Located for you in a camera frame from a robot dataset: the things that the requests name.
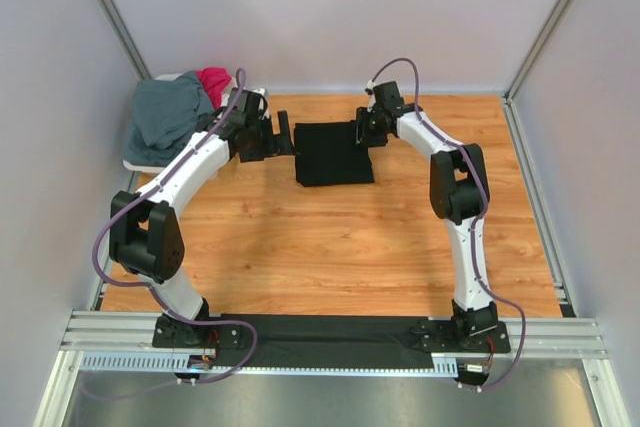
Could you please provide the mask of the black t-shirt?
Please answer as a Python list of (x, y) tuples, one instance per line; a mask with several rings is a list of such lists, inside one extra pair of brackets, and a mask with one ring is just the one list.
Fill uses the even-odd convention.
[(374, 182), (366, 148), (356, 144), (354, 121), (296, 123), (296, 181), (304, 187)]

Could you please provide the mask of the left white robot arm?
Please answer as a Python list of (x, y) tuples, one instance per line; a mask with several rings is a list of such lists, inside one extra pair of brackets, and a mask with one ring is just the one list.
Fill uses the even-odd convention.
[(287, 112), (270, 113), (261, 90), (235, 88), (228, 104), (197, 124), (184, 149), (152, 181), (113, 197), (109, 257), (161, 306), (154, 347), (210, 349), (226, 324), (210, 316), (182, 266), (184, 209), (231, 160), (256, 162), (293, 152)]

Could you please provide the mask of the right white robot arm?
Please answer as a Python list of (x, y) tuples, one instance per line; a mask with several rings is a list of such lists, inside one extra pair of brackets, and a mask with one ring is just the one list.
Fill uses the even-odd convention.
[(404, 100), (393, 81), (370, 81), (366, 93), (369, 104), (356, 111), (356, 144), (382, 147), (393, 135), (429, 162), (429, 200), (447, 229), (455, 272), (450, 337), (458, 348), (473, 350), (498, 326), (484, 250), (490, 194), (483, 151), (442, 131), (419, 106)]

